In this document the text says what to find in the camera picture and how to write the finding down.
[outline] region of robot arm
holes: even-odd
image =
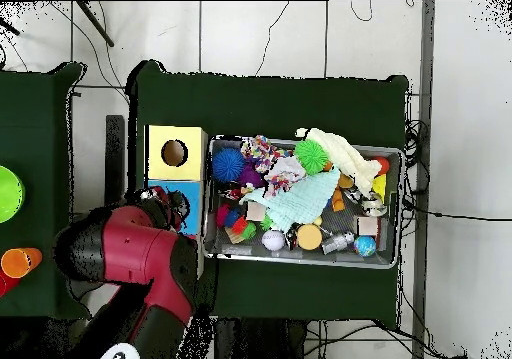
[[[100,359],[108,348],[127,343],[139,359],[175,358],[194,312],[197,245],[176,232],[181,204],[172,202],[152,188],[93,210],[57,236],[54,259],[67,276],[121,284],[72,357]]]

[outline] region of green table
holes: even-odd
[[[141,62],[128,80],[132,106],[129,183],[143,187],[144,126],[200,126],[210,136],[233,134],[293,139],[299,127],[343,135],[350,143],[403,149],[403,76],[387,81],[240,78],[168,74]],[[207,259],[197,292],[215,301],[213,315],[292,319],[378,319],[396,327],[398,267],[333,268]]]
[[[36,247],[41,264],[0,298],[0,316],[87,317],[66,290],[52,259],[55,235],[70,210],[66,107],[82,65],[60,65],[47,74],[0,71],[0,165],[22,180],[20,211],[0,224],[0,255],[15,247]]]

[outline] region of plastic bin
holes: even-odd
[[[247,137],[215,136],[209,141],[208,167],[211,168],[211,156],[223,147],[240,149]],[[297,141],[276,140],[269,141],[283,149],[293,149]],[[263,230],[256,224],[258,231],[251,240],[239,244],[232,244],[224,228],[217,229],[215,216],[217,209],[223,203],[234,204],[236,202],[220,197],[216,194],[216,182],[209,177],[205,181],[205,206],[202,228],[202,248],[205,258],[216,256],[220,259],[243,259],[251,261],[284,262],[291,264],[345,266],[359,268],[389,269],[398,260],[398,248],[400,238],[402,195],[404,191],[405,159],[402,151],[394,148],[354,146],[364,158],[383,156],[389,160],[390,169],[386,175],[385,205],[387,213],[381,217],[381,239],[377,252],[371,257],[363,258],[353,250],[352,245],[339,252],[323,254],[319,247],[307,251],[295,247],[288,250],[285,246],[281,250],[271,252],[261,243]],[[322,227],[333,233],[352,231],[355,215],[363,215],[360,205],[353,204],[344,195],[345,210],[333,212],[331,207],[324,209],[322,213]],[[323,239],[328,235],[322,233]]]

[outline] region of blue globe ball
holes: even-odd
[[[221,183],[236,181],[244,168],[244,157],[240,150],[222,149],[212,161],[213,176]]]
[[[373,237],[370,236],[361,236],[356,239],[354,242],[354,249],[359,256],[363,258],[367,258],[375,253],[377,249],[377,244]]]

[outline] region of green bowl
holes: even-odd
[[[0,165],[0,224],[16,215],[24,199],[25,188],[21,180]]]

